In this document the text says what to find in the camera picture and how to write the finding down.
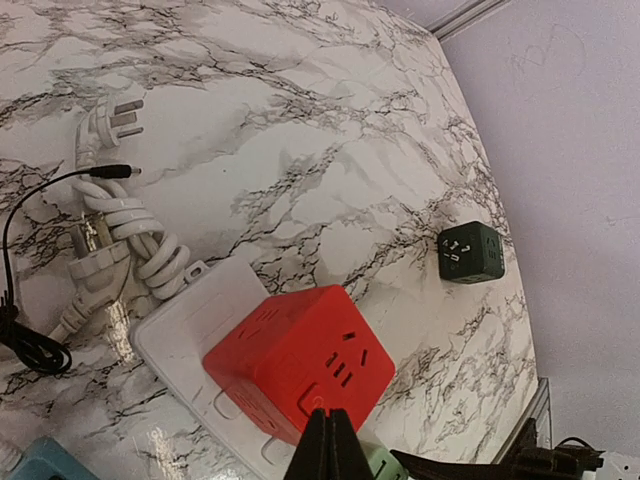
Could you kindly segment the teal power strip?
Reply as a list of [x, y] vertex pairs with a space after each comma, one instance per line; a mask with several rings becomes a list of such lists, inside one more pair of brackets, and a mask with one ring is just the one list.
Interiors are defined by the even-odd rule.
[[51, 437], [32, 442], [5, 479], [11, 480], [98, 480], [84, 464]]

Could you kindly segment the red cube socket adapter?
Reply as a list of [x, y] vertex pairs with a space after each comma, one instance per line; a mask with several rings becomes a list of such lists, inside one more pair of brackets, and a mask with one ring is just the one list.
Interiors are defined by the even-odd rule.
[[291, 445], [318, 408], [344, 409], [360, 428], [395, 375], [340, 285], [267, 298], [202, 364], [259, 429]]

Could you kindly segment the light green plug adapter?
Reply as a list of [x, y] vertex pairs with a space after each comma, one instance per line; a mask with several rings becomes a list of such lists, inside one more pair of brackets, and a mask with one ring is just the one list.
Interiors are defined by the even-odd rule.
[[378, 444], [362, 442], [361, 447], [376, 480], [407, 480], [408, 473], [390, 451]]

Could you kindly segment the white long power strip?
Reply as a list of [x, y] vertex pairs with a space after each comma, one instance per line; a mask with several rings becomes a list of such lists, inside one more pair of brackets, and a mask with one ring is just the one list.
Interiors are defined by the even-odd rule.
[[281, 479], [295, 447], [262, 432], [206, 373], [202, 360], [269, 297], [244, 259], [196, 262], [187, 286], [131, 329], [136, 353], [171, 394], [260, 479]]

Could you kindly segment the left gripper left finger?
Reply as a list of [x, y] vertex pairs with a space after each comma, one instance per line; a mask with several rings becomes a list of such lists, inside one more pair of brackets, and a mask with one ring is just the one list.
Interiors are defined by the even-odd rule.
[[284, 480], [327, 480], [330, 436], [330, 421], [326, 411], [315, 409], [301, 435]]

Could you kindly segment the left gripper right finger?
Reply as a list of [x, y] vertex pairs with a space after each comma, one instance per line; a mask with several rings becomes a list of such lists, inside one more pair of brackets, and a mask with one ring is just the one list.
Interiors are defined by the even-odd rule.
[[328, 428], [328, 478], [373, 480], [366, 456], [344, 409], [330, 411]]

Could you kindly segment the dark green cube adapter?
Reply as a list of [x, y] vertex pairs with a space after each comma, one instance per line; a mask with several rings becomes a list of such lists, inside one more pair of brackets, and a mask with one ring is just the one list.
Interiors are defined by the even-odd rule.
[[437, 256], [439, 277], [444, 281], [471, 285], [505, 275], [502, 236], [479, 221], [441, 231]]

